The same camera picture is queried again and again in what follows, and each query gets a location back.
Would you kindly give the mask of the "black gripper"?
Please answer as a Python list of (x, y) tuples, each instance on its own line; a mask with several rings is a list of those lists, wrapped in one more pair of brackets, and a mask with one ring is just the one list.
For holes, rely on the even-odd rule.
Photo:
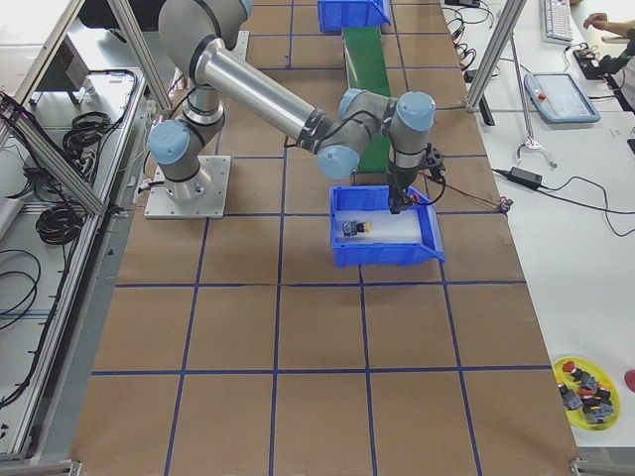
[(409, 195), (408, 188), (415, 181), (417, 175), (417, 168), (388, 167), (388, 205), (392, 214), (399, 214), (402, 210), (407, 210), (413, 205), (413, 198)]

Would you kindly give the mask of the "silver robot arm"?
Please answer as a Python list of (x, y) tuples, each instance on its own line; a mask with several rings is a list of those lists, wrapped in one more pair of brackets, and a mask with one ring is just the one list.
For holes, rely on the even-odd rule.
[(181, 114), (149, 135), (168, 195), (185, 201), (210, 185), (198, 155), (224, 125), (221, 96), (316, 155), (318, 169), (330, 179), (347, 179), (371, 140), (387, 138), (388, 207), (394, 214), (418, 203), (409, 187), (420, 171), (445, 179), (443, 155), (428, 140), (436, 105), (427, 93), (411, 91), (395, 98), (350, 88), (340, 101), (339, 120), (333, 120), (232, 52), (252, 10), (249, 1), (167, 1), (160, 10), (161, 43), (192, 85)]

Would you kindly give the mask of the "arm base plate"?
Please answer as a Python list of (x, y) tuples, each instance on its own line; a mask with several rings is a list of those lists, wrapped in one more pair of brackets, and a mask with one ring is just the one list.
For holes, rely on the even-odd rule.
[(245, 60), (247, 56), (248, 44), (249, 44), (249, 32), (241, 30), (238, 33), (237, 43), (233, 51), (243, 60)]
[(150, 219), (222, 218), (225, 209), (231, 156), (200, 155), (198, 174), (189, 181), (165, 179), (157, 166), (149, 191), (145, 216)]

